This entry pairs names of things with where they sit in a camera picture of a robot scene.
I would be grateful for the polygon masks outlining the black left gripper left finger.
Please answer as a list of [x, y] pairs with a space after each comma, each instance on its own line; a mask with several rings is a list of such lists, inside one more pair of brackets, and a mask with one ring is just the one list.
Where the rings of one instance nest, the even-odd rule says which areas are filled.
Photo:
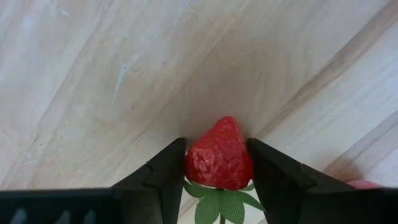
[[121, 191], [123, 223], [177, 223], [185, 150], [186, 139], [177, 138], [112, 186]]

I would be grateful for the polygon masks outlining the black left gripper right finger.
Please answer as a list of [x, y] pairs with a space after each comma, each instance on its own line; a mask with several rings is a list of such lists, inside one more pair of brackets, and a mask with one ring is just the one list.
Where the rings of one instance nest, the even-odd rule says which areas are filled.
[[383, 194], [359, 190], [251, 138], [254, 186], [268, 223], [381, 223]]

